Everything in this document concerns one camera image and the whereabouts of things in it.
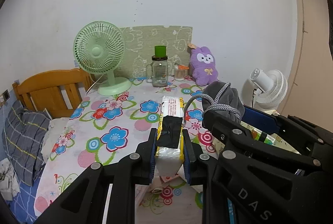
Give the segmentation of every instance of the green fan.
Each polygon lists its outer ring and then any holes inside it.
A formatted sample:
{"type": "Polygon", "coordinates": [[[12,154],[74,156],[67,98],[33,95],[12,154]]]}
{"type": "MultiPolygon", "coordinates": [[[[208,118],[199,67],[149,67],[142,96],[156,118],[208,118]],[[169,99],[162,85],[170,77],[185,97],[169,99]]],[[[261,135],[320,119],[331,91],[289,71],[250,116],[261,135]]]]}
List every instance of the green fan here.
{"type": "Polygon", "coordinates": [[[101,95],[115,95],[131,87],[127,78],[115,78],[113,70],[125,54],[125,40],[115,25],[96,21],[86,25],[76,35],[74,57],[80,67],[91,74],[107,74],[107,83],[99,85],[101,95]]]}

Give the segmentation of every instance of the plush toy tag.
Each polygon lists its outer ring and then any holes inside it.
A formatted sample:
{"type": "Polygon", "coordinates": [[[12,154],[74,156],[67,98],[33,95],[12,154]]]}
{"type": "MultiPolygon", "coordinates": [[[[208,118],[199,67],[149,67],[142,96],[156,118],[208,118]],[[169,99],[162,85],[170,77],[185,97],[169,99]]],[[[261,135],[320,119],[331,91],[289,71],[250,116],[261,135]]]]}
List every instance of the plush toy tag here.
{"type": "Polygon", "coordinates": [[[196,45],[194,45],[194,44],[189,43],[188,46],[189,46],[189,48],[194,48],[194,49],[196,49],[196,45]]]}

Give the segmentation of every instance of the jar handle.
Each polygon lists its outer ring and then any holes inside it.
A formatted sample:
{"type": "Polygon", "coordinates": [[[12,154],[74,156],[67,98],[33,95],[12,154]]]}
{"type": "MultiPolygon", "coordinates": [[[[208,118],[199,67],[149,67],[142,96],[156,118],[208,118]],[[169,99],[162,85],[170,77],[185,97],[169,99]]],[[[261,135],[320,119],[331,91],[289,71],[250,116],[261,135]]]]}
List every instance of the jar handle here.
{"type": "Polygon", "coordinates": [[[152,78],[153,78],[153,67],[152,67],[152,63],[149,63],[149,64],[147,64],[146,65],[146,77],[147,77],[147,82],[148,83],[152,83],[153,82],[153,80],[152,80],[152,78]],[[151,69],[151,75],[148,75],[148,66],[150,66],[150,69],[151,69]]]}

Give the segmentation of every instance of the floral tablecloth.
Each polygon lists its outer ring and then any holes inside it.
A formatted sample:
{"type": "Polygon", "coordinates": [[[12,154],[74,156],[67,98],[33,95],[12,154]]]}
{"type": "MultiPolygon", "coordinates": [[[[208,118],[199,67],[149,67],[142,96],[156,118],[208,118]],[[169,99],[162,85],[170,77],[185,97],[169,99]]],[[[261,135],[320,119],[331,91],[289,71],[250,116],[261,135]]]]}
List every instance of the floral tablecloth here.
{"type": "MultiPolygon", "coordinates": [[[[154,88],[145,78],[130,81],[131,88],[121,95],[105,97],[92,90],[74,111],[42,174],[34,205],[36,216],[91,163],[107,165],[135,152],[137,145],[148,139],[150,129],[158,126],[163,95],[183,97],[187,102],[203,90],[189,76],[182,82],[171,81],[164,88],[154,88]]],[[[217,157],[212,135],[201,126],[200,98],[191,104],[187,117],[185,128],[192,142],[217,157]]],[[[137,209],[137,223],[169,223],[175,219],[201,223],[201,208],[201,194],[177,178],[161,194],[146,193],[137,209]]]]}

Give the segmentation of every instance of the beige door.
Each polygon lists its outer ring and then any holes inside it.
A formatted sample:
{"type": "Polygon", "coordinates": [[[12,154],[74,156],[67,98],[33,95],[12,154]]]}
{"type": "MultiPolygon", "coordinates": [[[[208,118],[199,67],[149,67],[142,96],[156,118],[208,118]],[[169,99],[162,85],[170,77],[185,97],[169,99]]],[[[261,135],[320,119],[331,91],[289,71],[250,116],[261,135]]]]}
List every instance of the beige door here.
{"type": "Polygon", "coordinates": [[[327,0],[297,0],[298,32],[288,93],[278,111],[333,132],[333,61],[327,0]]]}

